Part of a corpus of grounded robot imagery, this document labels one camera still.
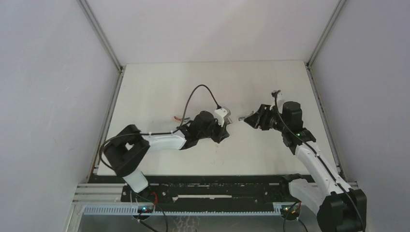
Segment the white grey stapler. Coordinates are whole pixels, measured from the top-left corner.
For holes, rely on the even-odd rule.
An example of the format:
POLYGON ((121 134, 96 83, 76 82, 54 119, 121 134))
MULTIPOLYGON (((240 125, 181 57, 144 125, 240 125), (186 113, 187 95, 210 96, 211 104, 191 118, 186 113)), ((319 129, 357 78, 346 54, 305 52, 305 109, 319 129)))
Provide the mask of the white grey stapler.
POLYGON ((249 117, 251 117, 251 116, 252 116, 252 114, 251 114, 251 115, 247 115, 247 116, 241 116, 241 117, 238 118, 238 121, 245 121, 247 118, 249 118, 249 117))

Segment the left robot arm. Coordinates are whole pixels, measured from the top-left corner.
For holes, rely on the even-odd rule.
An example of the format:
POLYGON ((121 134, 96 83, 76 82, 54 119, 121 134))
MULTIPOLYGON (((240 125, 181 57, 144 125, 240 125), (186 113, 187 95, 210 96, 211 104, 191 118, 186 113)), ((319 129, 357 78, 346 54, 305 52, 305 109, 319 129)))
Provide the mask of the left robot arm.
POLYGON ((229 137, 226 127, 231 123, 230 115, 229 109, 224 107, 213 113, 201 111, 194 120, 179 126, 176 131, 162 133, 141 133, 130 124, 101 145, 99 156, 105 157, 103 164, 130 186, 132 195, 144 202, 150 198, 151 188, 138 166, 146 153, 189 149, 201 139, 220 143, 229 137))

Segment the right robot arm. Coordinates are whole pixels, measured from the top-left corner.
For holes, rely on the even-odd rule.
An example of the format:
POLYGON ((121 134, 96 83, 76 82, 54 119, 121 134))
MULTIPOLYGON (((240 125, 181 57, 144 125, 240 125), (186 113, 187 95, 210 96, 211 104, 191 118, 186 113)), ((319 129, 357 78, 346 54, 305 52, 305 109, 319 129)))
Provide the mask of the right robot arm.
POLYGON ((281 133, 283 143, 308 170, 317 187, 312 187, 299 174, 282 179, 280 197, 294 198, 316 214, 323 232, 364 232, 366 230, 367 197, 353 189, 322 154, 316 138, 303 126, 302 109, 298 102, 287 101, 281 107, 262 104, 257 112, 244 118, 254 129, 274 129, 281 133))

